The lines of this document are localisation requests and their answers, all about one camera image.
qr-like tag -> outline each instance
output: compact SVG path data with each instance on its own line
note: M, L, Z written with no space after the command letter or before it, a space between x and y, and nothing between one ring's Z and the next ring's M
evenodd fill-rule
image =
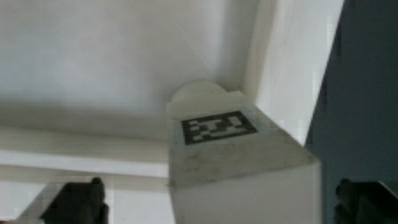
M257 132L239 111L184 120L181 125L186 145Z

white panel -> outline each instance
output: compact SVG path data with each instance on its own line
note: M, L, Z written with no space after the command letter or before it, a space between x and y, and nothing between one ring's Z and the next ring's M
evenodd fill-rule
M259 4L243 92L300 144L307 137L341 5L342 0L261 0Z
M0 123L165 139L179 86L241 85L255 5L0 1Z

wall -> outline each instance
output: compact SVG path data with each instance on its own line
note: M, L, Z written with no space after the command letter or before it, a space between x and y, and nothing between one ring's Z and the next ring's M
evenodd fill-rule
M303 144L342 0L261 0L243 92Z
M241 85L257 0L3 0L0 124L165 139L195 79Z

black object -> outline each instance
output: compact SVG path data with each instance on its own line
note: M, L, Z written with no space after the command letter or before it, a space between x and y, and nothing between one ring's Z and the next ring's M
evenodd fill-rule
M90 183L67 183L40 219L46 224L106 224L108 206L104 185L95 177Z
M335 224L398 224L398 199L378 182L342 179L335 195Z

white wall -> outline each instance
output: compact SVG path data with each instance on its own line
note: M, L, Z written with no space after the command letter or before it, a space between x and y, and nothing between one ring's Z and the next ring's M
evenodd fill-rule
M303 144L342 0L261 0L243 93Z
M0 124L165 139L195 79L239 88L257 0L1 0Z

